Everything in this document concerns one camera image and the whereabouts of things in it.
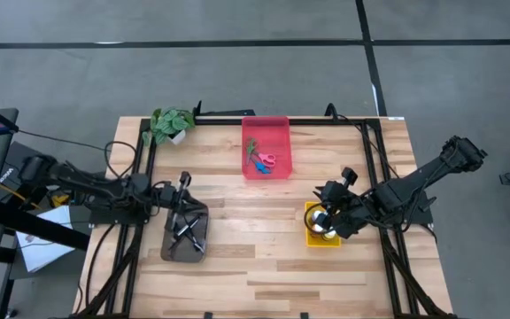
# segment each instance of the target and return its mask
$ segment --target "pink scissors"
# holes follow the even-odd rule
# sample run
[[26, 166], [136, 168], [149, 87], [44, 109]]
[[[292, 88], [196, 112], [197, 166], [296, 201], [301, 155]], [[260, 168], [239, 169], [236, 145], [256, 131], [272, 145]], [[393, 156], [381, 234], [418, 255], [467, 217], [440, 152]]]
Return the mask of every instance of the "pink scissors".
[[263, 154], [257, 151], [253, 151], [253, 154], [257, 155], [265, 166], [274, 167], [275, 156], [273, 154]]

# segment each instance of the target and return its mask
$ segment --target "potted plant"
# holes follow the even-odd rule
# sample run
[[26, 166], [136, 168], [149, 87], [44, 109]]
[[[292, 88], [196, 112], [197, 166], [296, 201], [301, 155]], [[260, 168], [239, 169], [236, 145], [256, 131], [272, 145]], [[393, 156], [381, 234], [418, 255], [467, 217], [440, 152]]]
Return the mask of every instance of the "potted plant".
[[151, 134], [143, 132], [143, 141], [146, 145], [151, 143], [151, 136], [157, 145], [163, 144], [167, 139], [174, 145], [182, 142], [186, 136], [186, 128], [194, 128], [194, 116], [186, 110], [156, 109], [151, 116]]

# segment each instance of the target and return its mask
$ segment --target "blue scissors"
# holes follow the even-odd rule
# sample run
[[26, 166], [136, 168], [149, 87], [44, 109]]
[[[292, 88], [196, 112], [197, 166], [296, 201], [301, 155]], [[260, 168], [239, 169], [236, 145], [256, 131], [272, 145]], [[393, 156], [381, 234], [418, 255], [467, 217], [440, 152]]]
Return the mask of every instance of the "blue scissors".
[[256, 161], [255, 159], [253, 159], [252, 156], [255, 156], [255, 155], [251, 155], [249, 158], [253, 161], [253, 163], [255, 163], [255, 167], [257, 168], [257, 170], [259, 172], [261, 172], [263, 174], [271, 174], [271, 170], [269, 169], [269, 167], [267, 167], [262, 162]]

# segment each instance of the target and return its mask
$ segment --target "white pot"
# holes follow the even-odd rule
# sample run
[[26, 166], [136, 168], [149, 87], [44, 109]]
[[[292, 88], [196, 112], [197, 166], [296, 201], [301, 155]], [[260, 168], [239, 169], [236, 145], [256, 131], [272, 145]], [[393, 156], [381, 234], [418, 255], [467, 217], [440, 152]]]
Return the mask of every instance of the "white pot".
[[182, 130], [177, 135], [175, 135], [174, 138], [170, 138], [170, 136], [169, 136], [168, 139], [171, 141], [172, 144], [178, 145], [184, 140], [185, 136], [186, 136], [186, 131]]

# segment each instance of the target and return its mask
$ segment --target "concrete floor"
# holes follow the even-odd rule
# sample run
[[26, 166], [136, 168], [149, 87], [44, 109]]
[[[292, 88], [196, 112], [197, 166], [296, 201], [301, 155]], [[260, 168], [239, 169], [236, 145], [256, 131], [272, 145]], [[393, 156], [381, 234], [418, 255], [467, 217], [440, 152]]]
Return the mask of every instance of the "concrete floor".
[[[510, 2], [365, 0], [373, 39], [510, 38]], [[1, 42], [360, 38], [352, 0], [0, 0]], [[444, 274], [456, 314], [510, 318], [510, 46], [375, 47], [389, 115], [405, 116], [419, 164], [468, 136], [489, 154], [471, 175], [429, 190]], [[159, 106], [314, 115], [328, 102], [375, 115], [361, 47], [0, 50], [0, 108], [19, 108], [25, 130], [92, 144], [122, 115]], [[102, 155], [17, 135], [85, 169]], [[19, 280], [20, 318], [72, 310], [82, 258]]]

